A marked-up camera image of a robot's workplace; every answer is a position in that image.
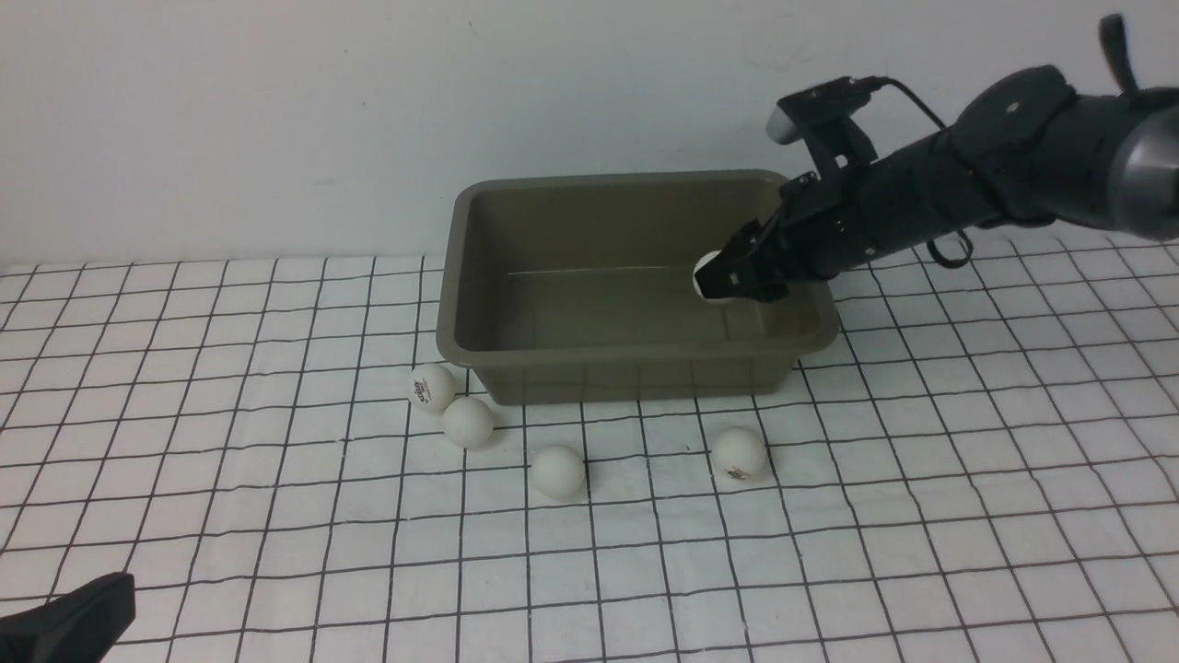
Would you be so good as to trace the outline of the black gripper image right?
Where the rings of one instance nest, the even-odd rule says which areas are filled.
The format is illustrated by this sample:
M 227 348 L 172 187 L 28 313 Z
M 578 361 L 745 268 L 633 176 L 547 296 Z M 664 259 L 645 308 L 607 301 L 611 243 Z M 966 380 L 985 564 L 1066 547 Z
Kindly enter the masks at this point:
M 955 156 L 971 176 L 975 193 L 967 209 L 976 227 L 977 177 Z M 788 180 L 780 189 L 780 206 L 765 222 L 742 224 L 720 249 L 732 298 L 777 302 L 792 283 L 831 280 L 893 255 L 880 230 L 872 229 L 881 214 L 870 206 L 889 197 L 881 189 L 881 176 L 871 175 L 872 164 L 843 169 L 834 178 L 814 171 Z

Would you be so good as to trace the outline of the black robot arm image left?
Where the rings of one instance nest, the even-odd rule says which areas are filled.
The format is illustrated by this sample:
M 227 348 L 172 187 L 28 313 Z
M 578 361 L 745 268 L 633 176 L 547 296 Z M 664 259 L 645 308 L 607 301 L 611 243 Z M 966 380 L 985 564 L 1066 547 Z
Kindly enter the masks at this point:
M 98 576 L 42 608 L 4 616 L 1 659 L 100 662 L 134 618 L 134 575 Z

